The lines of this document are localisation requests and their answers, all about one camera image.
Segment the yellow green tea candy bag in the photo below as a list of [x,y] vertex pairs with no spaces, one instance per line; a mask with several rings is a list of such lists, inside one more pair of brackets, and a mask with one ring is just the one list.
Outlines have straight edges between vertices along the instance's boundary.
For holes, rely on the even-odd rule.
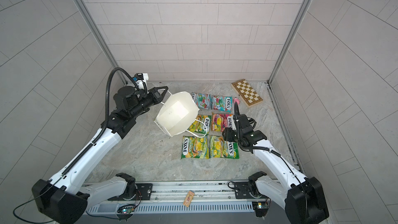
[[210,116],[197,115],[195,121],[189,126],[187,131],[200,135],[208,135],[210,132]]

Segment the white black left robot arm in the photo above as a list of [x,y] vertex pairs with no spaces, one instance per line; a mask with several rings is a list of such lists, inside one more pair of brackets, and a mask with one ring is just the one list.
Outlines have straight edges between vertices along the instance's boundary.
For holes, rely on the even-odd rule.
[[73,224],[88,208],[102,201],[135,198],[135,178],[125,173],[96,185],[83,184],[104,156],[135,126],[137,117],[161,103],[167,91],[167,86],[149,91],[132,86],[120,88],[114,95],[116,109],[103,122],[97,136],[51,179],[40,179],[32,187],[38,211],[59,224]]

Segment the teal Fox's candy bag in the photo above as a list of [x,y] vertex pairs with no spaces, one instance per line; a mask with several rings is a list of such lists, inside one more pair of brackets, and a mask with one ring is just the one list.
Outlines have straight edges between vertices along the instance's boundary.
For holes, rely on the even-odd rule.
[[213,95],[211,101],[213,110],[228,113],[232,111],[233,98],[231,96]]

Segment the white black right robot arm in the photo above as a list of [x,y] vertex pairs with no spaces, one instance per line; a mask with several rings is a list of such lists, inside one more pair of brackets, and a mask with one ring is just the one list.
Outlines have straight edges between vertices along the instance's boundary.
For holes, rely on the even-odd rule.
[[243,151],[259,158],[277,178],[271,179],[264,172],[257,172],[248,179],[250,193],[266,196],[285,210],[292,224],[319,224],[329,218],[321,182],[309,178],[287,162],[273,147],[265,134],[255,131],[255,121],[245,114],[233,116],[235,128],[226,128],[223,138],[236,143]]

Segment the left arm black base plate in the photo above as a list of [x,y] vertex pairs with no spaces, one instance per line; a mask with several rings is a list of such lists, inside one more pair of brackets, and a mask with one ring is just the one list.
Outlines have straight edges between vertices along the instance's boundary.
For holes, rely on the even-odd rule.
[[153,184],[150,183],[128,186],[122,195],[109,198],[108,201],[147,201],[150,200],[152,188]]

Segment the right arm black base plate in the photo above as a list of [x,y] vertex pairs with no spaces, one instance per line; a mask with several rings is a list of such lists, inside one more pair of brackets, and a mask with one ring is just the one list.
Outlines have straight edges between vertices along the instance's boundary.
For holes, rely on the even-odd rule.
[[268,199],[267,196],[253,193],[248,181],[229,181],[227,186],[234,191],[236,199]]

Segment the green Fox's spring tea bag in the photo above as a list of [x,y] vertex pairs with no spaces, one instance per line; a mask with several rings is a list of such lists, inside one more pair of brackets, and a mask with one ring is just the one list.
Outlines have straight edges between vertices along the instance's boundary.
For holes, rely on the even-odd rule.
[[209,159],[208,138],[184,136],[181,158]]

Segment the orange Fox's candy bag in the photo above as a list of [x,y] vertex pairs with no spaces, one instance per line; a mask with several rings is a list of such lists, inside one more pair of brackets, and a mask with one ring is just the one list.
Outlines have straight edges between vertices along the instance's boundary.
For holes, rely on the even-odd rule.
[[215,114],[213,113],[211,119],[211,130],[217,132],[223,132],[225,128],[228,128],[227,119],[231,116],[233,118],[233,114]]

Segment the teal pink blossom candy bag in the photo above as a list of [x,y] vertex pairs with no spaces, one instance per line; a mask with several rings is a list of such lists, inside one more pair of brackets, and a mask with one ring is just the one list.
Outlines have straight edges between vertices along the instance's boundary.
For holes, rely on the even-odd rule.
[[191,93],[191,96],[199,109],[212,109],[212,96],[210,94],[193,92]]

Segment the white paper shopping bag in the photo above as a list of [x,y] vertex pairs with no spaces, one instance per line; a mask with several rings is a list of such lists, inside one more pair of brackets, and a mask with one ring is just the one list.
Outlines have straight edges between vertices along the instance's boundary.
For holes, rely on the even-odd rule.
[[[182,91],[171,94],[156,116],[154,123],[168,136],[174,137],[184,132],[190,132],[198,138],[205,137],[209,129],[206,124],[196,119],[199,108],[195,104],[190,93]],[[198,136],[189,131],[188,128],[195,122],[204,125],[205,134]]]

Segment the dark green candy bag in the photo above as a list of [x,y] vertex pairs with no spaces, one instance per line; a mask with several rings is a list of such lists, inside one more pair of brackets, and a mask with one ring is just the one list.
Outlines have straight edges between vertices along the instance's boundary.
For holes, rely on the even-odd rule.
[[228,142],[222,136],[210,137],[210,157],[239,159],[239,147],[237,143]]

